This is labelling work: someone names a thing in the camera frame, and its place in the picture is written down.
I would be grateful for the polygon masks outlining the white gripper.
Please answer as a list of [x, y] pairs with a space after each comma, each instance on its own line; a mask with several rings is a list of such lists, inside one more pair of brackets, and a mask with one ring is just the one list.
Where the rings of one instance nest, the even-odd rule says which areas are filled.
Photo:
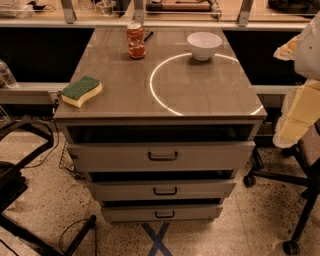
[[273, 56], [283, 61], [295, 59], [295, 72], [314, 79], [291, 89], [285, 96], [273, 143], [279, 148], [289, 148], [320, 118], [320, 12], [300, 36], [278, 47]]

